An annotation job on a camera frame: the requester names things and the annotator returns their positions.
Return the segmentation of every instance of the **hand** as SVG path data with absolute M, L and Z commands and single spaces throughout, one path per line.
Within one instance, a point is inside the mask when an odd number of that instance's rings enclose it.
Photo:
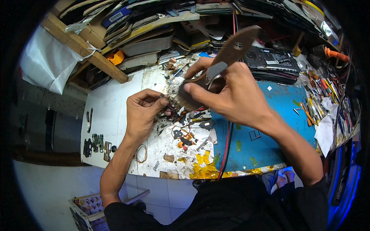
M 136 145 L 146 140 L 151 131 L 156 114 L 168 105 L 168 96 L 159 98 L 160 92 L 145 89 L 127 98 L 127 128 L 124 139 Z
M 213 58 L 200 58 L 189 68 L 185 78 L 191 79 L 199 71 L 209 68 L 212 61 Z M 184 90 L 229 121 L 255 129 L 261 129 L 266 120 L 276 116 L 245 63 L 236 62 L 221 75 L 226 86 L 219 94 L 206 91 L 194 83 L 185 84 Z

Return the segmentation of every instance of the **white workbench surface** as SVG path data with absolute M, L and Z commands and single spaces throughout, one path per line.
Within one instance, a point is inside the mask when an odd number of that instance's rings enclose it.
M 175 63 L 185 64 L 190 61 L 190 65 L 199 59 L 198 54 L 194 54 L 193 58 L 181 59 Z M 117 147 L 121 143 L 126 131 L 126 99 L 134 93 L 137 93 L 145 88 L 150 88 L 158 92 L 162 92 L 174 97 L 177 94 L 178 86 L 183 81 L 183 75 L 175 77 L 174 79 L 166 80 L 164 75 L 166 70 L 162 69 L 162 65 L 146 66 L 144 70 L 137 71 L 129 75 L 129 81 L 124 84 L 119 84 L 113 80 L 109 84 L 101 86 L 89 93 L 86 101 L 84 115 L 90 112 L 93 108 L 91 132 L 87 133 L 87 120 L 84 118 L 81 131 L 81 161 L 87 164 L 105 168 L 108 162 L 103 160 L 103 153 L 92 152 L 91 156 L 86 158 L 83 155 L 84 140 L 92 138 L 92 134 L 104 134 L 104 142 L 111 142 Z M 164 127 L 160 136 L 157 135 L 157 126 L 161 130 L 162 124 L 168 124 Z M 160 177 L 160 172 L 166 172 L 166 178 L 175 179 L 202 179 L 202 178 L 217 178 L 218 170 L 213 164 L 213 144 L 207 142 L 204 149 L 196 150 L 197 147 L 203 143 L 208 137 L 210 131 L 199 127 L 199 123 L 192 125 L 191 132 L 198 139 L 196 145 L 188 147 L 187 152 L 182 148 L 178 148 L 179 140 L 174 140 L 171 135 L 172 123 L 165 119 L 159 119 L 153 126 L 153 131 L 150 137 L 144 141 L 143 144 L 148 147 L 148 157 L 144 163 L 137 163 L 132 160 L 128 173 L 134 175 L 145 175 L 151 177 Z M 206 150 L 210 151 L 209 157 L 204 157 Z M 138 159 L 144 159 L 144 148 L 138 153 Z M 163 159 L 164 154 L 174 155 L 175 161 L 173 163 Z M 184 161 L 178 161 L 179 158 L 184 157 Z M 210 164 L 205 164 L 204 160 L 208 159 Z M 153 167 L 157 161 L 159 166 L 156 170 Z M 249 174 L 256 174 L 277 170 L 286 167 L 285 163 L 276 164 L 274 166 L 266 166 L 254 170 L 236 171 L 224 173 L 223 177 L 243 176 Z

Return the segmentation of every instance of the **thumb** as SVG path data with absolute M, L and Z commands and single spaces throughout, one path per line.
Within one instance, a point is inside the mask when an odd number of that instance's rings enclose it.
M 213 107 L 217 104 L 219 95 L 209 92 L 195 83 L 187 83 L 184 85 L 184 90 L 191 95 L 191 97 L 208 107 Z
M 166 98 L 158 99 L 152 106 L 151 109 L 155 112 L 155 114 L 159 113 L 162 109 L 164 109 L 168 105 L 168 100 Z

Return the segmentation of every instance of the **man's left hand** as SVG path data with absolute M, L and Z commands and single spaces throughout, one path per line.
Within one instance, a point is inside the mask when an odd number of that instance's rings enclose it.
M 159 98 L 160 92 L 145 89 L 127 98 L 127 128 L 125 139 L 136 145 L 146 140 L 151 131 L 156 114 L 168 105 L 168 96 Z M 170 115 L 170 109 L 164 111 Z

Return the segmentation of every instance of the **bare foot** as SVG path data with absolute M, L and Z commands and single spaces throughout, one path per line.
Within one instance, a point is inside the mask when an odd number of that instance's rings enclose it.
M 277 181 L 276 181 L 277 187 L 281 188 L 286 184 L 286 178 L 282 177 L 280 175 L 277 176 Z
M 286 175 L 286 178 L 288 179 L 288 182 L 289 183 L 290 182 L 294 182 L 294 176 L 295 176 L 294 172 L 292 172 L 292 171 L 285 171 L 285 172 L 283 172 L 283 174 Z

